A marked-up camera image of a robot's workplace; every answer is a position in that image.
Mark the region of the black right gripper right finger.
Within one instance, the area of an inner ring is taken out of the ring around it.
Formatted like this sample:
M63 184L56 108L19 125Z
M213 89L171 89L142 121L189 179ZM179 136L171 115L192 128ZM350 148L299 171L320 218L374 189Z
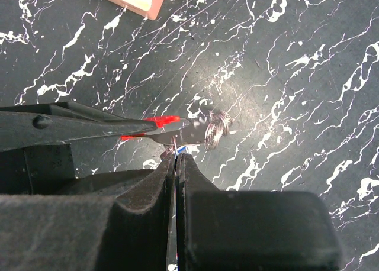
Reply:
M176 163L179 270L339 270L322 200L304 191L222 191L189 154Z

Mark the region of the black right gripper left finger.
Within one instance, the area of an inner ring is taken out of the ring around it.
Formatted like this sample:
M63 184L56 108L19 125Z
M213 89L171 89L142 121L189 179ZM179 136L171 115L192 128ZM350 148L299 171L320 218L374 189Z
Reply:
M113 196L1 196L1 269L166 270L174 164Z

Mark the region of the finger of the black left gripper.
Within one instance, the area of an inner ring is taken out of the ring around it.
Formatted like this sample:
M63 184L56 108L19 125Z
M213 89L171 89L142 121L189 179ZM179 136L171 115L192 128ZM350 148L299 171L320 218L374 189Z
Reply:
M156 129L153 121L119 117L76 102L2 107L1 151Z

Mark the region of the silver key with blue tag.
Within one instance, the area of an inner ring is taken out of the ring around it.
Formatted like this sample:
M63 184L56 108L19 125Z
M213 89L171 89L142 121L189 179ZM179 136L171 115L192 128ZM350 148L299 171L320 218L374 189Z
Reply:
M180 154L187 153L187 146L180 146L174 148L174 156L177 158Z

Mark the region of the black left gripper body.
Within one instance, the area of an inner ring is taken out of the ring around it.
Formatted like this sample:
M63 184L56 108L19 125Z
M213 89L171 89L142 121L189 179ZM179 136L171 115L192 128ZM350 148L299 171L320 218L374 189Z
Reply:
M152 169L100 173L77 178L69 144L32 146L1 153L1 194L83 195L128 188Z

